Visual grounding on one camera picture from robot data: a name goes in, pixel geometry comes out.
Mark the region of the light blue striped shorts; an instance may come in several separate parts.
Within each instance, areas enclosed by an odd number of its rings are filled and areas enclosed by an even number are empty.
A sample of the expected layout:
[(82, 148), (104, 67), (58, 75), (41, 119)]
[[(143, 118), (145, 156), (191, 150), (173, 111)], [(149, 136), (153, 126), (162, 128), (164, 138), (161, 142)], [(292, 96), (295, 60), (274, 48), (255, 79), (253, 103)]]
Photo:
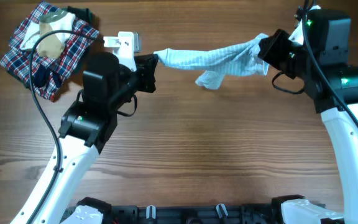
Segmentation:
[(260, 33), (248, 42), (208, 51), (164, 49), (154, 54), (166, 67), (204, 71), (195, 83), (209, 90), (217, 90), (227, 75), (248, 77), (267, 74), (268, 63), (258, 58), (259, 42), (267, 37)]

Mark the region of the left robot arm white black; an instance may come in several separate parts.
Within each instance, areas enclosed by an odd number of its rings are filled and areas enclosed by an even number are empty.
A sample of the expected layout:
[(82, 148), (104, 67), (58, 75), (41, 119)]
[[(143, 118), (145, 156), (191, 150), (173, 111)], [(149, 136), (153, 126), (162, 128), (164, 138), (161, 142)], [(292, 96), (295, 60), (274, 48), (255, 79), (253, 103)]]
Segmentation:
[(129, 68), (109, 52), (90, 57), (83, 89), (62, 117), (58, 144), (13, 223), (59, 223), (81, 179), (117, 126), (120, 107), (135, 93), (155, 91), (158, 56), (138, 55)]

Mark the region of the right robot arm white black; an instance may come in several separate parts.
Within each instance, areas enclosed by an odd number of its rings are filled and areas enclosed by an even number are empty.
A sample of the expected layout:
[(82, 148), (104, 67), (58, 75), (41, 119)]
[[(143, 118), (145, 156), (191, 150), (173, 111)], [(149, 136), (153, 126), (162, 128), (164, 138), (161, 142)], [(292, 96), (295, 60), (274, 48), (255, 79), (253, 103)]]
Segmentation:
[(279, 223), (358, 223), (358, 66), (349, 65), (351, 18), (343, 11), (303, 6), (292, 34), (277, 30), (260, 41), (259, 58), (279, 75), (303, 81), (334, 149), (344, 199), (342, 213), (302, 196), (274, 198)]

